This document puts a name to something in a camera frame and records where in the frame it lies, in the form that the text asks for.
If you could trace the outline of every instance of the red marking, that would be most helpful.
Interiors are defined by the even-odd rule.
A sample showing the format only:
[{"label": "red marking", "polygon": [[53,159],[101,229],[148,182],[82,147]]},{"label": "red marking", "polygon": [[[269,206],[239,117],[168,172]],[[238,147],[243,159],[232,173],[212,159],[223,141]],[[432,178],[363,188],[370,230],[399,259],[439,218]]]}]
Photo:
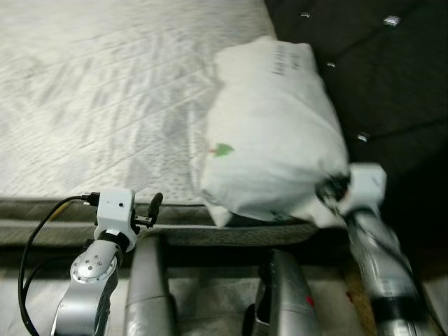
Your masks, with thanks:
[{"label": "red marking", "polygon": [[351,294],[349,292],[347,292],[346,295],[349,297],[350,302],[353,303],[353,299],[351,298]]},{"label": "red marking", "polygon": [[307,296],[307,302],[308,302],[312,307],[314,307],[314,301],[313,301],[313,299],[311,298],[311,296]]}]

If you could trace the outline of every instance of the mattress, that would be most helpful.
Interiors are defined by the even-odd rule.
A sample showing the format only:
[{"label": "mattress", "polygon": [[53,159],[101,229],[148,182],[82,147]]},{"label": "mattress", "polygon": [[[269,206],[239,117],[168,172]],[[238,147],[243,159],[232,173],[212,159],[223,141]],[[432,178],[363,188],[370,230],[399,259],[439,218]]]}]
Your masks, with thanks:
[{"label": "mattress", "polygon": [[[315,232],[217,234],[197,192],[220,90],[214,55],[274,35],[263,0],[0,0],[0,18],[0,244],[23,244],[51,201],[106,186],[136,190],[140,214],[163,193],[152,232],[173,244],[288,244]],[[95,210],[81,207],[36,243],[91,238]]]}]

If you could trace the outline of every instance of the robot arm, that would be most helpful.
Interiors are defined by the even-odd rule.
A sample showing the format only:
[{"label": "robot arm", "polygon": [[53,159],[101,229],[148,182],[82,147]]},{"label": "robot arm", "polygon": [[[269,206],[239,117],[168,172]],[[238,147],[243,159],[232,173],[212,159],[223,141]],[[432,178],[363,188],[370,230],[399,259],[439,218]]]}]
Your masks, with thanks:
[{"label": "robot arm", "polygon": [[99,195],[95,240],[71,265],[70,286],[57,309],[52,336],[104,335],[123,254],[135,247],[137,224],[154,224],[162,202],[162,194],[157,194],[148,217],[140,218],[135,216],[134,196],[128,189],[103,190]]},{"label": "robot arm", "polygon": [[360,267],[378,335],[436,336],[428,326],[423,294],[398,238],[379,217],[385,185],[386,174],[379,165],[353,164],[347,194],[337,205],[346,220],[350,249]]}]

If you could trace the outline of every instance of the white pillow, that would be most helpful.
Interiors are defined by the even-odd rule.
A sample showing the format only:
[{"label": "white pillow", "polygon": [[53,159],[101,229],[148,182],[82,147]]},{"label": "white pillow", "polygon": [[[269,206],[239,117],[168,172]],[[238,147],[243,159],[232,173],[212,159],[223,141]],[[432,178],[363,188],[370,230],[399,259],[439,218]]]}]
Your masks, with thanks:
[{"label": "white pillow", "polygon": [[265,36],[222,50],[215,63],[224,87],[208,115],[201,176],[215,223],[234,213],[340,224],[314,194],[317,182],[349,169],[310,46]]}]

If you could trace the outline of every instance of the black cable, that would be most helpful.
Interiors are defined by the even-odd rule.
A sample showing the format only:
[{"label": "black cable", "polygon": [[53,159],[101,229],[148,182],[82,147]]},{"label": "black cable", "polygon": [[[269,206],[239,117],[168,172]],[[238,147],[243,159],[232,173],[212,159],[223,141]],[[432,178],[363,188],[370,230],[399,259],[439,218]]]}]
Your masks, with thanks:
[{"label": "black cable", "polygon": [[36,238],[37,234],[41,230],[41,228],[44,226],[44,224],[50,219],[50,217],[65,203],[70,202],[72,200],[84,200],[82,196],[72,196],[68,197],[66,199],[63,199],[61,202],[58,202],[50,211],[50,213],[37,225],[37,227],[34,229],[34,231],[31,233],[31,236],[29,236],[27,243],[25,244],[25,248],[23,250],[22,260],[20,262],[20,269],[19,269],[19,279],[18,279],[18,297],[19,297],[19,308],[20,308],[20,315],[22,316],[22,321],[25,325],[25,328],[28,330],[30,335],[32,336],[39,336],[37,333],[36,328],[34,327],[29,315],[28,311],[25,305],[25,300],[27,293],[25,292],[24,288],[24,277],[25,277],[25,267],[27,264],[27,257],[29,248],[31,247],[34,238]]},{"label": "black cable", "polygon": [[55,257],[51,259],[47,259],[40,264],[38,264],[33,271],[30,273],[30,275],[27,277],[27,280],[25,281],[25,285],[23,286],[23,294],[25,296],[25,299],[27,298],[29,286],[31,285],[31,282],[33,281],[34,277],[48,264],[57,263],[61,260],[74,260],[77,257],[77,255],[68,255],[65,257]]},{"label": "black cable", "polygon": [[403,260],[403,258],[398,255],[392,248],[384,245],[383,243],[381,243],[373,233],[371,233],[371,231],[365,229],[362,225],[360,225],[356,219],[353,219],[353,223],[354,225],[356,225],[356,227],[358,229],[360,229],[360,231],[364,232],[367,236],[369,236],[369,238],[372,240],[372,242],[377,245],[381,250],[383,250],[384,252],[386,252],[388,255],[390,255],[398,264],[400,264],[400,266],[405,270],[405,272],[407,273],[407,275],[410,277],[410,279],[412,280],[412,283],[414,284],[414,287],[417,291],[417,295],[420,297],[420,300],[423,301],[423,303],[425,304],[426,307],[426,311],[428,312],[429,316],[431,317],[431,319],[434,321],[434,323],[436,324],[437,328],[439,329],[439,331],[442,333],[443,336],[448,336],[447,333],[445,332],[445,330],[442,327],[442,324],[439,320],[439,318],[437,317],[436,313],[433,311],[433,308],[431,307],[431,304],[428,302],[428,299],[426,298],[426,295],[424,293],[424,290],[420,284],[420,281],[414,276],[414,273],[412,273],[412,270],[410,268],[410,266]]}]

